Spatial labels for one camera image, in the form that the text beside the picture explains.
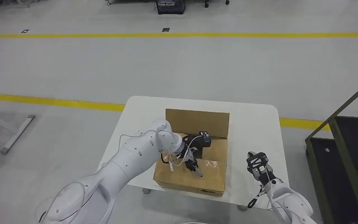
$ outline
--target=box flap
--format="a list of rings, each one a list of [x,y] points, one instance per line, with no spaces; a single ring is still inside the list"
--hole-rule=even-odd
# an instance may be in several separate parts
[[[229,113],[166,109],[166,120],[177,133],[207,131],[212,137],[228,138],[229,117]]]

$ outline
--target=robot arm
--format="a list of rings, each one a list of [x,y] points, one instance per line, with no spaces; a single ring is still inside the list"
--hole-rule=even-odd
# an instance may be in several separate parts
[[[197,146],[208,147],[209,136],[205,133],[201,135],[203,142]],[[200,171],[196,172],[198,167],[190,151],[190,143],[187,145],[180,135],[172,133],[168,121],[155,120],[147,129],[139,130],[134,138],[128,139],[98,172],[63,188],[39,218],[39,223],[108,223],[120,190],[131,179],[148,170],[160,158],[163,150],[178,157],[188,150],[186,154],[190,153],[190,156],[184,155],[183,161],[188,169],[201,175]],[[261,182],[260,195],[267,193],[279,219],[284,224],[315,223],[309,217],[313,211],[308,201],[273,175],[266,155],[251,152],[248,155],[248,171]]]
[[[116,196],[131,179],[148,170],[163,150],[175,156],[183,149],[181,136],[172,133],[168,121],[153,121],[129,138],[97,173],[62,189],[40,223],[107,223]]]
[[[267,194],[273,212],[283,224],[314,224],[310,218],[313,210],[309,202],[299,193],[293,191],[281,179],[274,176],[273,169],[268,165],[268,158],[263,152],[248,153],[247,170],[261,182],[258,197]]]

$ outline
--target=open cardboard box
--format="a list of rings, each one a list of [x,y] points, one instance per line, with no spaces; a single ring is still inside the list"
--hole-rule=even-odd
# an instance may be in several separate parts
[[[229,113],[166,109],[173,132],[185,136],[207,131],[211,146],[204,148],[202,159],[197,160],[203,177],[196,176],[185,164],[174,166],[171,172],[169,164],[158,160],[153,180],[164,188],[221,197],[225,191],[229,117]]]

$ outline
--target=green metal frame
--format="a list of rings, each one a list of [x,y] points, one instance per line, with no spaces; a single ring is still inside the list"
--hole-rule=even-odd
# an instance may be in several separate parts
[[[321,210],[322,218],[325,223],[334,224],[332,211],[328,203],[326,191],[319,173],[317,160],[313,151],[311,139],[327,124],[331,128],[333,137],[335,139],[338,151],[341,155],[343,164],[345,166],[348,178],[353,187],[356,199],[358,200],[358,175],[354,167],[354,163],[347,149],[343,136],[336,122],[336,116],[342,112],[347,106],[349,106],[356,98],[358,98],[358,92],[356,92],[351,98],[349,98],[337,111],[335,111],[327,120],[325,120],[316,130],[314,130],[306,139],[307,151],[308,151],[308,164],[312,175],[313,184],[315,186],[315,193],[319,203],[319,209]]]
[[[324,190],[323,181],[319,173],[317,160],[313,152],[313,147],[310,139],[306,139],[307,151],[308,151],[308,166],[312,176],[312,182],[315,186],[314,191],[317,196],[319,203],[319,210],[321,211],[321,216],[323,223],[325,224],[335,224],[331,212],[331,206],[329,206],[326,191]]]

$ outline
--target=yellow stripe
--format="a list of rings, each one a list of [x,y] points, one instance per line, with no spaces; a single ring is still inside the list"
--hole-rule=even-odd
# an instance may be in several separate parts
[[[25,102],[28,104],[42,104],[42,105],[49,105],[49,106],[66,106],[69,108],[109,110],[109,111],[119,111],[119,112],[122,112],[124,110],[124,106],[125,106],[124,104],[111,104],[109,102],[60,100],[60,99],[39,98],[39,97],[29,97],[29,96],[13,96],[13,95],[0,95],[0,101]]]
[[[312,129],[315,130],[323,122],[318,120],[301,120],[293,118],[280,118],[280,125],[288,128],[301,128],[301,129]],[[322,130],[330,130],[329,125],[324,126]]]
[[[0,38],[358,38],[358,32],[159,32],[127,34],[0,34]]]
[[[124,110],[125,104],[112,104],[109,102],[88,102],[78,100],[61,100],[50,99],[30,96],[14,96],[14,95],[0,95],[0,101],[9,102],[24,102],[28,104],[41,104],[49,106],[65,106],[69,108],[82,108],[93,110],[107,110],[118,111]],[[280,118],[280,124],[282,127],[288,128],[301,128],[301,129],[316,129],[322,122],[317,120],[301,120],[292,118]],[[329,126],[325,126],[323,130],[329,130]]]

